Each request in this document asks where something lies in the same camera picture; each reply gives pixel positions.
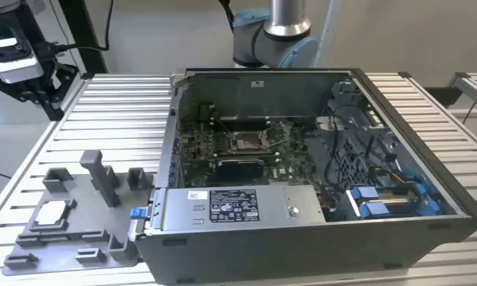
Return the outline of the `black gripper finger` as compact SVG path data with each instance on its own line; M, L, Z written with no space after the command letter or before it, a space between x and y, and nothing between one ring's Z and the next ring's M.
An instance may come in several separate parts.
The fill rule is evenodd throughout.
M40 92L44 92L44 90L39 79L29 79L17 83L5 83L0 79L0 91L20 102L43 103Z
M41 66L44 75L40 78L40 105L51 120L61 120L64 117L61 103L80 69L57 60L45 61Z

